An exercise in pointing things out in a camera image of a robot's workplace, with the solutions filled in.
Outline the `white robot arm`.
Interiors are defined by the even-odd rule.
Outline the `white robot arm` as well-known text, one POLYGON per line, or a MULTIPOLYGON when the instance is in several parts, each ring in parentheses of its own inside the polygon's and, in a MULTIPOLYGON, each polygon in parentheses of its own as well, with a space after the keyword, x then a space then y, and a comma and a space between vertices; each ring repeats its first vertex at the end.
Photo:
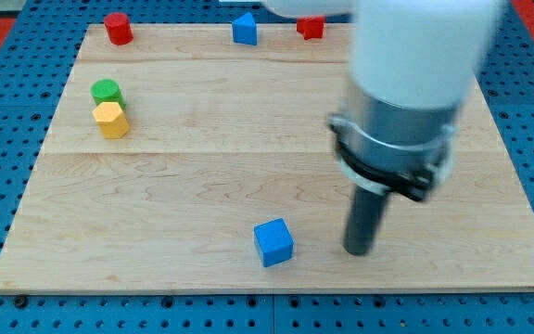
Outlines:
POLYGON ((454 164, 452 140, 502 17, 499 0, 264 2, 309 20, 351 17, 344 102, 328 122, 340 170, 357 202, 398 193, 421 201, 454 164))

